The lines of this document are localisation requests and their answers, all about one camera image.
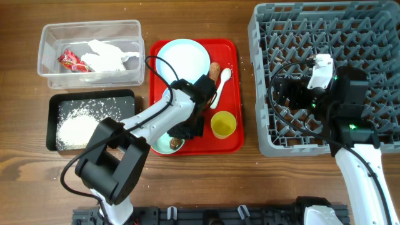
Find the red snack wrapper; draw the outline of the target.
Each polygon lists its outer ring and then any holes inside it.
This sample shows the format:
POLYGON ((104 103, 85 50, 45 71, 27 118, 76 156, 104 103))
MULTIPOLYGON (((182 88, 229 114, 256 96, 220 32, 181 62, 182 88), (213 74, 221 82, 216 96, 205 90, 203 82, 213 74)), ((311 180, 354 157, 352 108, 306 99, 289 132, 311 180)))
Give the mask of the red snack wrapper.
POLYGON ((88 73, 91 71, 89 66, 69 49, 66 49, 57 60, 64 68, 72 72, 88 73))

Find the orange carrot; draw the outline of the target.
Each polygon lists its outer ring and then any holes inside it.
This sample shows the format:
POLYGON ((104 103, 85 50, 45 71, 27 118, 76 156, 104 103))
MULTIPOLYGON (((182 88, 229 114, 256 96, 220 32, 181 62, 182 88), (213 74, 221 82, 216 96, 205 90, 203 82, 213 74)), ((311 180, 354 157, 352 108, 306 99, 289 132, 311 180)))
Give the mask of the orange carrot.
POLYGON ((217 85, 217 81, 218 81, 220 72, 221 72, 221 67, 220 67, 219 63, 212 62, 210 64, 210 68, 209 68, 209 78, 214 81, 215 85, 217 85))

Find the small light blue bowl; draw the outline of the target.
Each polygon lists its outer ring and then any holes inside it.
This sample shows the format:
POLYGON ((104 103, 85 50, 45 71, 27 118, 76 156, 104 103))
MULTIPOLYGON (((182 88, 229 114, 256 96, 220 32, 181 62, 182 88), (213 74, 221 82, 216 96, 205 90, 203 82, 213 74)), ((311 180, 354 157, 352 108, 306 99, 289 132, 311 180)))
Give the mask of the small light blue bowl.
POLYGON ((172 88, 166 88, 162 94, 161 101, 167 105, 167 106, 172 106, 173 105, 173 99, 174 99, 174 91, 172 88))

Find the white napkin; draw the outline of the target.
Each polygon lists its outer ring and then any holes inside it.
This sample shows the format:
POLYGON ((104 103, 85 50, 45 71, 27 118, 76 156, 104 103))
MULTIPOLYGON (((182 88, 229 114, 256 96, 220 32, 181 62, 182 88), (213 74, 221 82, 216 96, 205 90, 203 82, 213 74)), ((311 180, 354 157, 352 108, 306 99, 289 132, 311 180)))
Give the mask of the white napkin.
POLYGON ((94 72, 104 71, 125 71, 125 63, 129 58, 139 57, 139 52, 123 52, 116 46, 106 44, 98 40, 88 42, 89 47, 94 52, 86 53, 81 56, 94 72))

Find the light green bowl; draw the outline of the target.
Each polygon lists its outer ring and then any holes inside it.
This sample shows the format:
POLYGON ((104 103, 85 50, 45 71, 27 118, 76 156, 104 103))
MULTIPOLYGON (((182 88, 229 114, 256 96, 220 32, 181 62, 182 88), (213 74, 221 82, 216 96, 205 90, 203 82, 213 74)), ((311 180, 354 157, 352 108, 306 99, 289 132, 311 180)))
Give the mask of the light green bowl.
POLYGON ((156 140, 155 143, 153 143, 151 145, 151 147, 158 154, 163 154, 163 155, 173 154, 173 153, 179 151, 184 146, 185 140, 183 139, 184 143, 178 150, 172 150, 169 147, 169 142, 172 138, 173 137, 170 136, 168 133, 165 133, 158 140, 156 140))

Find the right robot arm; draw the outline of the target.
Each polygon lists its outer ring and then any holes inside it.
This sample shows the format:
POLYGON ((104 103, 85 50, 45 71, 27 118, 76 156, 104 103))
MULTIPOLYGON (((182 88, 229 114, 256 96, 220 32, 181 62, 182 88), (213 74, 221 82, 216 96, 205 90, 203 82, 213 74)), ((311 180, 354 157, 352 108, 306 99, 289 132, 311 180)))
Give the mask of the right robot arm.
POLYGON ((322 134, 288 126, 326 141, 344 178, 356 224, 399 224, 383 173, 378 130, 364 119, 368 90, 364 71, 341 66, 315 69, 306 79, 287 79, 275 73, 269 83, 271 108, 308 109, 322 122, 322 134))

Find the white plastic spoon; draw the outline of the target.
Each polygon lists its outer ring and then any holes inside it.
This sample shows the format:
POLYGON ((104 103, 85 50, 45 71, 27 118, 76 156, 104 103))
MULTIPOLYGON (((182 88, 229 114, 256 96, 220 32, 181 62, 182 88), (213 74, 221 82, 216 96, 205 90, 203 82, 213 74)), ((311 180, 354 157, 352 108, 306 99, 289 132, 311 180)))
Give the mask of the white plastic spoon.
POLYGON ((218 102, 220 100, 222 91, 223 91, 223 87, 225 85, 225 83, 231 78, 232 75, 232 71, 229 68, 223 69, 222 73, 221 73, 221 82, 217 88, 216 91, 216 96, 215 98, 212 100, 212 104, 210 105, 211 109, 216 109, 218 106, 218 102))

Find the large light blue plate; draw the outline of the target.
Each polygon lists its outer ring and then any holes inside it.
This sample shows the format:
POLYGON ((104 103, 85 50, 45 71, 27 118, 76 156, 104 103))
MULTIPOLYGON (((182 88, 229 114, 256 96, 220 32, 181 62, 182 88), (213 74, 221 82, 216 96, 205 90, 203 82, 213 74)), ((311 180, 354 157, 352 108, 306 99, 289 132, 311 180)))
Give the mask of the large light blue plate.
POLYGON ((156 58, 156 71, 171 84, 185 79, 194 84, 209 72, 211 60, 205 47, 192 39, 175 39, 165 44, 157 57, 169 63, 175 72, 162 60, 156 58))

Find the yellow plastic cup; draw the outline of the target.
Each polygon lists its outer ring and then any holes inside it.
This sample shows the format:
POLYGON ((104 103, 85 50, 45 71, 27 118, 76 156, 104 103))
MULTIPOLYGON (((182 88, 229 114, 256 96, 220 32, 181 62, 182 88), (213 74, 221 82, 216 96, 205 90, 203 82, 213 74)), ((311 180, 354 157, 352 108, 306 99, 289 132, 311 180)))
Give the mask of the yellow plastic cup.
POLYGON ((226 139, 237 127, 235 116, 227 111, 219 111, 211 118, 211 129, 218 139, 226 139))

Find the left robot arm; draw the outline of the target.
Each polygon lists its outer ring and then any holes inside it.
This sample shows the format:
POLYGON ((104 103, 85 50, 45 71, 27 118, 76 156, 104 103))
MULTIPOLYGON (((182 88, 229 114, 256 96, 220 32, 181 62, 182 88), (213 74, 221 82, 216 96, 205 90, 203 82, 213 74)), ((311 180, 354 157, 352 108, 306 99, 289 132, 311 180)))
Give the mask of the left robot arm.
POLYGON ((177 139, 203 135, 202 113, 215 93, 215 82, 206 75, 193 84, 179 79, 145 111, 120 122, 107 117, 97 125, 75 173, 99 200, 104 224, 124 224, 131 217, 129 195, 150 147, 162 135, 177 139))

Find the white rice pile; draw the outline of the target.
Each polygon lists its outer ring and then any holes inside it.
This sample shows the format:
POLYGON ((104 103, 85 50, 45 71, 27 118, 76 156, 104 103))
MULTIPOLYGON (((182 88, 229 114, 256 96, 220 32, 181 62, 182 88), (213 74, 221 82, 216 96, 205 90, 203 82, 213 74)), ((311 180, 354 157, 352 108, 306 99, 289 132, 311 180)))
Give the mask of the white rice pile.
POLYGON ((115 97, 61 102, 57 115, 56 149, 85 148, 98 123, 108 117, 121 118, 115 97))

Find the brown mushroom piece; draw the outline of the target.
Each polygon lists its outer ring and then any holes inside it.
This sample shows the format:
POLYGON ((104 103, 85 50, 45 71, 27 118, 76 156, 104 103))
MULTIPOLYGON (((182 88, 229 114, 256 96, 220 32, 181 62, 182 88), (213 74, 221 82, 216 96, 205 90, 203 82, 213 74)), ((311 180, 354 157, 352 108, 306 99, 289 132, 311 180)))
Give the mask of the brown mushroom piece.
POLYGON ((178 150, 184 143, 183 139, 178 139, 176 137, 173 137, 170 142, 169 142, 169 147, 172 150, 178 150))

